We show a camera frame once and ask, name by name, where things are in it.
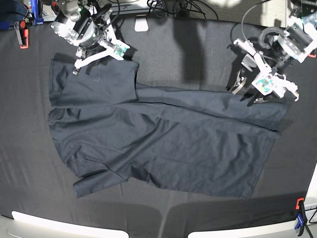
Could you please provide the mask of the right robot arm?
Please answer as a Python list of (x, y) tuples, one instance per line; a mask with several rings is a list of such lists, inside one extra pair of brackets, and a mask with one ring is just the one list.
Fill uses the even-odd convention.
[(117, 38), (112, 5), (101, 7), (96, 0), (55, 0), (56, 18), (51, 24), (54, 33), (77, 48), (73, 74), (81, 68), (112, 57), (124, 60), (130, 46)]

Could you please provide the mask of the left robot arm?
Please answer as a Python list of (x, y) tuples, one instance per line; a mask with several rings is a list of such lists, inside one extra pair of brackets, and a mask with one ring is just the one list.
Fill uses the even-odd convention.
[(260, 33), (258, 49), (247, 37), (233, 42), (245, 55), (229, 90), (237, 94), (244, 87), (253, 89), (250, 106), (282, 99), (286, 92), (299, 100), (298, 86), (287, 80), (286, 70), (295, 62), (316, 57), (317, 2), (295, 0), (293, 6), (285, 28), (267, 27)]

